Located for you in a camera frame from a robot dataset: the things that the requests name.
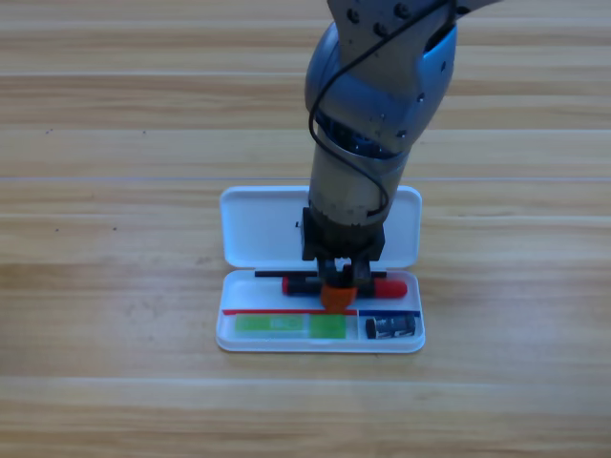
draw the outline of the open plastic case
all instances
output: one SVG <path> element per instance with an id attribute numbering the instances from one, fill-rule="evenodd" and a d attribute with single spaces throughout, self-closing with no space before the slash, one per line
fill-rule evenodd
<path id="1" fill-rule="evenodd" d="M 384 229 L 386 244 L 372 271 L 402 280 L 401 299 L 357 299 L 345 315 L 328 315 L 318 297 L 288 297 L 282 278 L 255 271 L 315 271 L 301 258 L 301 218 L 307 186 L 234 187 L 221 196 L 225 259 L 236 270 L 224 280 L 217 343 L 228 351 L 412 353 L 425 342 L 417 278 L 404 269 L 418 257 L 422 198 L 400 186 Z M 369 339 L 366 321 L 406 312 L 415 317 L 413 335 Z"/>

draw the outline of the green sticky note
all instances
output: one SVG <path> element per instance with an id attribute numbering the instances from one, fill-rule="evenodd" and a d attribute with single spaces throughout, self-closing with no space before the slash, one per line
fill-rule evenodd
<path id="1" fill-rule="evenodd" d="M 310 315 L 310 339 L 345 339 L 346 317 L 344 315 Z"/>
<path id="2" fill-rule="evenodd" d="M 303 315 L 248 315 L 236 316 L 236 331 L 301 331 L 304 329 Z"/>

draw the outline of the small metal battery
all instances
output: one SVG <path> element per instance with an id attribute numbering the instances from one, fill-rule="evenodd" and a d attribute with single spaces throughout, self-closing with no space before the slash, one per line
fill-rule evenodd
<path id="1" fill-rule="evenodd" d="M 413 336 L 416 330 L 416 318 L 411 314 L 369 318 L 365 322 L 365 329 L 368 339 Z"/>

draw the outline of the wooden table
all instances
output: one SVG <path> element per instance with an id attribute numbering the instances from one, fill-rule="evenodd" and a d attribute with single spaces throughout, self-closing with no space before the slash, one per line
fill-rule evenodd
<path id="1" fill-rule="evenodd" d="M 0 1 L 2 457 L 611 457 L 608 0 L 462 24 L 406 177 L 421 352 L 217 348 L 219 195 L 306 183 L 328 23 L 323 0 Z"/>

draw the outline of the orange cap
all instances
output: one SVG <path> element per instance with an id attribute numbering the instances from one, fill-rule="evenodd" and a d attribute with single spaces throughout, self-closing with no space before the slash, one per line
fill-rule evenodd
<path id="1" fill-rule="evenodd" d="M 352 288 L 336 288 L 323 283 L 321 303 L 329 313 L 344 312 L 356 299 L 358 290 Z"/>

